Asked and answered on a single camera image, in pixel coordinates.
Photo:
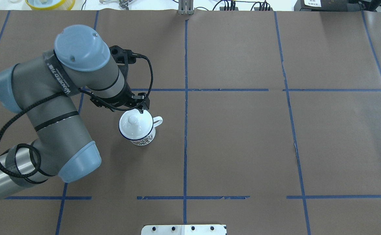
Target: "black cable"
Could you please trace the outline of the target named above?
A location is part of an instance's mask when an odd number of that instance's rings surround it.
[[[217,2],[217,4],[215,4],[215,6],[214,6],[214,8],[213,8],[212,10],[215,10],[216,6],[218,6],[218,4],[219,4],[220,2],[226,2],[226,3],[227,3],[227,7],[229,7],[229,3],[228,3],[227,0],[221,0],[221,1]]]
[[[253,1],[239,1],[239,0],[222,0],[222,1],[234,1],[237,3],[257,3],[257,2],[253,2]]]
[[[255,2],[255,3],[253,4],[253,6],[251,7],[250,11],[252,11],[252,10],[254,9],[254,6],[255,6],[256,4],[259,4],[259,5],[260,5],[259,7],[262,7],[262,3],[261,3],[261,2]]]
[[[148,96],[150,95],[150,91],[151,91],[151,87],[153,86],[153,67],[151,66],[151,63],[150,63],[150,59],[147,58],[147,56],[145,55],[140,55],[140,54],[137,54],[138,57],[137,58],[143,58],[145,60],[147,60],[147,63],[148,63],[148,66],[150,67],[150,74],[151,74],[151,80],[150,80],[150,86],[148,88],[148,92],[147,92],[147,95],[145,96],[144,100],[141,101],[139,104],[137,104],[136,106],[132,107],[132,108],[128,108],[128,109],[121,109],[121,108],[117,108],[117,107],[114,107],[112,106],[111,104],[108,104],[106,103],[105,101],[103,101],[101,98],[99,98],[98,96],[90,93],[90,92],[87,92],[87,91],[84,91],[82,89],[79,88],[79,91],[83,94],[86,94],[86,95],[89,95],[90,97],[98,100],[99,102],[101,102],[102,104],[105,105],[105,107],[108,107],[110,109],[113,109],[113,110],[118,110],[118,111],[130,111],[130,110],[133,110],[135,108],[137,108],[138,106],[144,104],[144,102],[147,100]]]
[[[206,9],[205,7],[197,7],[197,8],[195,8],[195,9],[198,9],[198,8]],[[208,10],[208,9],[206,9],[206,10]]]
[[[145,98],[143,99],[143,101],[141,101],[139,104],[137,104],[136,106],[132,107],[132,108],[128,108],[128,109],[120,109],[120,108],[117,108],[117,107],[114,107],[112,106],[111,104],[108,104],[106,103],[105,101],[103,101],[101,98],[99,98],[98,96],[92,94],[92,93],[89,93],[87,91],[84,91],[82,89],[79,88],[79,91],[81,93],[84,93],[84,94],[87,94],[95,99],[97,99],[98,101],[102,102],[103,104],[105,104],[106,107],[109,107],[111,109],[114,109],[114,110],[119,110],[119,111],[129,111],[129,110],[133,110],[134,108],[137,108],[138,106],[142,105],[148,98],[148,96],[150,95],[150,92],[151,92],[151,88],[153,86],[153,67],[151,66],[151,63],[150,63],[150,59],[145,56],[145,55],[140,55],[140,54],[135,54],[137,58],[143,58],[145,60],[147,60],[147,63],[148,63],[148,66],[150,68],[150,74],[151,74],[151,81],[150,81],[150,86],[148,88],[148,92],[147,92],[147,95],[145,96]],[[4,136],[5,134],[5,131],[12,125],[12,123],[14,123],[15,121],[17,121],[17,119],[19,119],[22,115],[24,115],[25,113],[27,113],[28,111],[32,110],[33,108],[39,106],[40,104],[43,104],[47,101],[50,101],[56,97],[59,97],[61,95],[65,95],[64,92],[59,92],[59,93],[56,93],[54,95],[50,95],[49,97],[47,98],[44,98],[40,101],[37,101],[35,102],[34,104],[31,104],[30,106],[28,106],[27,108],[23,109],[21,112],[19,112],[17,115],[15,115],[11,120],[9,120],[3,127],[2,129],[0,130],[0,143],[1,143],[1,139],[2,137]],[[17,146],[17,148],[29,148],[30,150],[32,150],[36,155],[37,155],[37,164],[34,166],[34,170],[28,174],[17,174],[17,173],[14,173],[12,171],[9,171],[7,168],[5,168],[1,161],[0,161],[0,170],[2,172],[4,172],[5,174],[11,176],[11,177],[15,177],[15,178],[27,178],[27,177],[31,177],[33,176],[35,173],[37,173],[40,169],[40,166],[41,166],[41,155],[40,155],[40,152],[34,147],[34,146],[26,146],[26,145],[22,145],[22,144],[19,144]]]
[[[61,95],[64,95],[64,92],[59,92],[59,93],[56,93],[54,95],[50,95],[49,97],[47,98],[44,98],[40,101],[37,101],[35,102],[34,104],[31,104],[30,106],[26,107],[24,110],[22,110],[21,112],[19,112],[17,115],[15,115],[11,120],[9,120],[3,127],[2,129],[0,130],[0,143],[1,143],[1,139],[2,137],[4,136],[4,133],[5,131],[10,127],[10,125],[12,125],[12,123],[14,123],[18,118],[20,118],[22,115],[24,115],[25,113],[27,113],[28,111],[32,110],[33,108],[39,106],[40,104],[43,104],[49,100],[52,100],[56,97],[59,97]],[[15,177],[15,178],[26,178],[26,177],[30,177],[30,176],[33,176],[35,173],[37,173],[37,171],[40,169],[40,166],[41,166],[41,156],[40,156],[40,152],[32,147],[30,148],[36,155],[37,155],[37,164],[34,166],[34,170],[28,174],[16,174],[12,171],[9,171],[8,169],[6,169],[1,161],[0,161],[0,170],[2,172],[4,172],[5,174],[9,175],[9,176],[12,176],[12,177]]]
[[[86,0],[85,0],[85,2],[83,3],[82,8],[81,8],[80,10],[83,10],[83,7],[85,6],[85,3],[86,3]]]
[[[265,1],[263,4],[264,6],[262,7],[262,11],[270,10],[270,4],[268,4],[268,2]]]

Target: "white container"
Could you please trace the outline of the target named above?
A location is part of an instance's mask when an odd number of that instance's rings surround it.
[[[119,132],[127,140],[137,146],[144,146],[153,141],[156,136],[156,127],[163,123],[161,116],[153,118],[144,110],[140,113],[137,109],[126,111],[119,119]]]
[[[25,0],[31,9],[72,9],[75,0]]]

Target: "white enamel mug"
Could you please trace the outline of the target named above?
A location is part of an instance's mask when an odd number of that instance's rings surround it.
[[[153,141],[156,127],[162,123],[161,116],[153,118],[147,110],[140,113],[134,109],[126,111],[119,119],[119,132],[131,143],[144,146]]]

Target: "white plastic plate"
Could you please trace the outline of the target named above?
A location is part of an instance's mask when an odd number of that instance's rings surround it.
[[[141,235],[226,235],[226,225],[144,226]]]

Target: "sticker on robot arm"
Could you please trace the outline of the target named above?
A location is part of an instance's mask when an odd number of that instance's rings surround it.
[[[321,7],[321,0],[304,0],[305,5],[312,6],[316,8]]]

